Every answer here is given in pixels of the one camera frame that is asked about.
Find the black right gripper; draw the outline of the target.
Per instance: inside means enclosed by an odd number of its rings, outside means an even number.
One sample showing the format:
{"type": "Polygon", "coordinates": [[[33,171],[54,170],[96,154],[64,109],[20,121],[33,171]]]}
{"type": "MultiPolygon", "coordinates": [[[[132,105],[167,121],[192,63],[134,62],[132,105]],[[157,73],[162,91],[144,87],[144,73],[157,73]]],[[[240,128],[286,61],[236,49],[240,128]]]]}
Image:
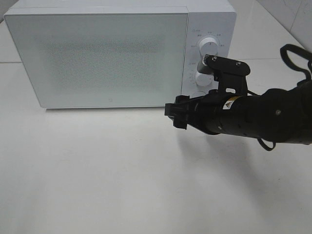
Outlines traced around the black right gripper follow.
{"type": "Polygon", "coordinates": [[[247,95],[246,76],[215,73],[214,79],[217,88],[207,95],[191,99],[190,96],[179,95],[174,103],[165,104],[165,116],[174,116],[174,127],[186,130],[189,124],[207,134],[229,132],[221,121],[221,117],[230,110],[224,106],[232,99],[247,95]]]}

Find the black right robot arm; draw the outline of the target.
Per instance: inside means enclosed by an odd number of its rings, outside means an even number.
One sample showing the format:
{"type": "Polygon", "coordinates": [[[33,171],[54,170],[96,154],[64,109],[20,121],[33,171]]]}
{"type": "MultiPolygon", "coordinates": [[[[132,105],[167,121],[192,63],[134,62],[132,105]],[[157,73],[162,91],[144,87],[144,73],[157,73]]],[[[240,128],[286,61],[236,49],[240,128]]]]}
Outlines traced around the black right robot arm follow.
{"type": "Polygon", "coordinates": [[[262,95],[247,94],[245,76],[218,75],[218,89],[191,98],[177,96],[165,105],[173,126],[192,126],[208,135],[234,135],[276,143],[311,144],[312,81],[291,90],[272,88],[262,95]]]}

